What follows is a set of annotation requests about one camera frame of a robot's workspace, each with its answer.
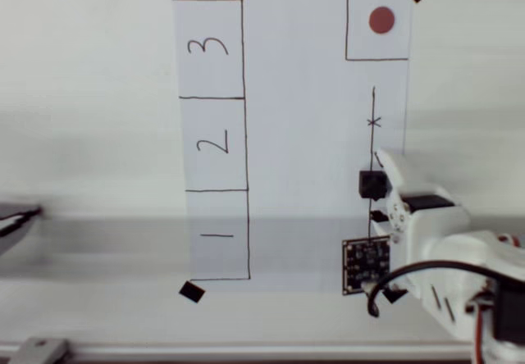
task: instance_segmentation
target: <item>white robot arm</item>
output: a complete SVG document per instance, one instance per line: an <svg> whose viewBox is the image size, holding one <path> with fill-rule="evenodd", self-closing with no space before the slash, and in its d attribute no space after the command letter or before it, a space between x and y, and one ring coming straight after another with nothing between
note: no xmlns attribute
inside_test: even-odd
<svg viewBox="0 0 525 364"><path fill-rule="evenodd" d="M407 289L455 338L474 341L475 363L525 363L525 250L519 241L472 230L466 210L403 156L381 150L377 157L389 183L389 221L374 227L390 236L394 271L369 292L369 312L379 315L374 299L382 288Z"/></svg>

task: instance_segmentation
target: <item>circuit board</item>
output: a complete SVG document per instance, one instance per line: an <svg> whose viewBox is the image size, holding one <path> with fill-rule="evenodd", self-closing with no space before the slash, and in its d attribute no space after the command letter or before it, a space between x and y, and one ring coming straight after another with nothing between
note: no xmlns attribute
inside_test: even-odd
<svg viewBox="0 0 525 364"><path fill-rule="evenodd" d="M390 272L390 237L343 241L343 295L362 293L362 282Z"/></svg>

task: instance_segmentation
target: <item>black cable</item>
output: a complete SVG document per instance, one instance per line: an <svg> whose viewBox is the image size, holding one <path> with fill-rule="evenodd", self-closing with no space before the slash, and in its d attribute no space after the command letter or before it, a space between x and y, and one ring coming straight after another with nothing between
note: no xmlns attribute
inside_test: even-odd
<svg viewBox="0 0 525 364"><path fill-rule="evenodd" d="M475 266L473 264L462 263L462 262L452 262L446 260L433 260L429 262L419 262L414 264L409 264L408 266L398 268L397 270L392 271L391 273L383 276L377 281L376 286L368 295L368 313L371 316L379 317L379 309L375 304L376 297L379 292L385 288L392 280L399 278L400 276L411 274L416 271L431 270L436 268L450 268L454 270L463 270L469 271L474 274L483 275L487 278L497 280L498 282L503 282L506 284L525 284L525 281L516 280L507 275L501 274L497 271L489 270L488 268Z"/></svg>
<svg viewBox="0 0 525 364"><path fill-rule="evenodd" d="M7 225L5 227L2 227L0 229L0 238L5 237L18 229L20 229L23 225L25 225L27 222L29 222L31 219L33 219L35 216L40 215L42 213L41 208L37 208L36 210L32 211L26 211L26 212L18 212L16 214L10 215L10 216L4 216L0 218L0 221L4 221L9 218L18 217L18 219L11 223L10 225Z"/></svg>

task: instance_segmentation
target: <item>red circle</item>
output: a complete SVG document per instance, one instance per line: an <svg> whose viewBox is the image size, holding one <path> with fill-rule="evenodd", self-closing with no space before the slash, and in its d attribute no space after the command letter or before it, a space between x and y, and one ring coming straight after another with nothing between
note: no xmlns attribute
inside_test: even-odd
<svg viewBox="0 0 525 364"><path fill-rule="evenodd" d="M368 20L370 28L377 34L385 34L394 27L394 23L394 12L384 6L374 9Z"/></svg>

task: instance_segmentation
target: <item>table surface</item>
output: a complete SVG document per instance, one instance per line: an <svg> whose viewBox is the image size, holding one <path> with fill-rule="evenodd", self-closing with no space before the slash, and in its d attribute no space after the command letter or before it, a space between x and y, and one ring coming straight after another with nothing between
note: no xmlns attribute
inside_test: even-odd
<svg viewBox="0 0 525 364"><path fill-rule="evenodd" d="M189 240L170 0L0 3L2 187L48 213L0 259L6 352L46 335L86 357L466 357L411 298L373 321L363 296L179 296ZM413 18L407 157L476 225L507 232L525 208L524 9L423 0Z"/></svg>

